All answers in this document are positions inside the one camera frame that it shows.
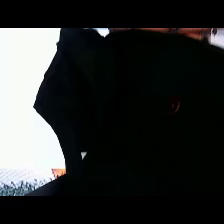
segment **black fabric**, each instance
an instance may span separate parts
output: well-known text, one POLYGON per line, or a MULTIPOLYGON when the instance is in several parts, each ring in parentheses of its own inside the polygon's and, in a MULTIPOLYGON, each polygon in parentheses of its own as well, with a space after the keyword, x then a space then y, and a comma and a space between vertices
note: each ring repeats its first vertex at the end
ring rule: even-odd
POLYGON ((34 108, 61 144, 65 194, 224 193, 221 49, 179 34, 75 28, 61 29, 57 46, 34 108))

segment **person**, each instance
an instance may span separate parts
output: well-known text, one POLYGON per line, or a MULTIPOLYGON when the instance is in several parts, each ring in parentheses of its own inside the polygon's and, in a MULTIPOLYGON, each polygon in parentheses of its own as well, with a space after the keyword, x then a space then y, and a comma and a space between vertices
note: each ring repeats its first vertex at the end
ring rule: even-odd
POLYGON ((224 52, 161 29, 61 29, 34 104, 66 163, 45 195, 224 193, 224 52))

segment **dark silhouette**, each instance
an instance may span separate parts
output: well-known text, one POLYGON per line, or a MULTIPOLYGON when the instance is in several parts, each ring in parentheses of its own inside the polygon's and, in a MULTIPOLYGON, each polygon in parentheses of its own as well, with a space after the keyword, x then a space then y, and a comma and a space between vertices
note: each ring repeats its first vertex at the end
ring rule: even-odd
POLYGON ((34 108, 66 175, 31 195, 223 194, 223 64, 179 34, 61 29, 34 108))

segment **white background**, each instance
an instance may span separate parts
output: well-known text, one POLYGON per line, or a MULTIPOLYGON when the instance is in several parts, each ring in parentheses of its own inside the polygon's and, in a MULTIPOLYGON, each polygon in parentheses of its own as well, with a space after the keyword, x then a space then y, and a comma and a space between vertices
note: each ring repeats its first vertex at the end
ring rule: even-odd
MULTIPOLYGON (((59 32, 59 28, 0 29, 0 168, 65 167, 55 133, 33 109, 59 32)), ((211 41, 224 47, 224 33, 211 41)))

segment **bright white backdrop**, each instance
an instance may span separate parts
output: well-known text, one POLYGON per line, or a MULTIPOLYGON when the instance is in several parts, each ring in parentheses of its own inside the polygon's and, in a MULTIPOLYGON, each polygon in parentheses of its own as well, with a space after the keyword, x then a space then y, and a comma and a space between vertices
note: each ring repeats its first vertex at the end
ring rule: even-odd
MULTIPOLYGON (((0 29, 0 168, 65 166, 55 133, 33 109, 59 32, 59 28, 0 29)), ((211 40, 224 46, 221 32, 211 40)))

